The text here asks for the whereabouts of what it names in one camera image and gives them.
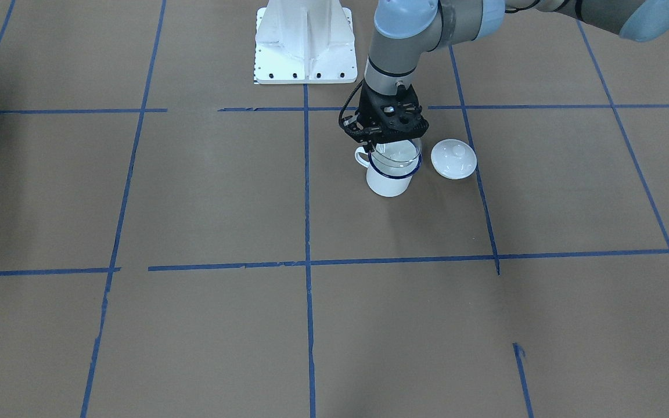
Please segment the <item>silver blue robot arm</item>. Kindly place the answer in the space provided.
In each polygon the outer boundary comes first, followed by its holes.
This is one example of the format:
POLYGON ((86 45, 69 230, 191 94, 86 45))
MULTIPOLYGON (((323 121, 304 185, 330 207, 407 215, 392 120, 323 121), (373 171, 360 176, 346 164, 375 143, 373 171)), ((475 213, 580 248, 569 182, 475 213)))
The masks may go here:
POLYGON ((427 51, 483 39, 505 16, 538 10, 560 13, 618 35, 647 42, 669 31, 669 1, 380 1, 373 17, 364 79, 353 116, 338 124, 367 151, 422 137, 422 116, 412 77, 427 51))

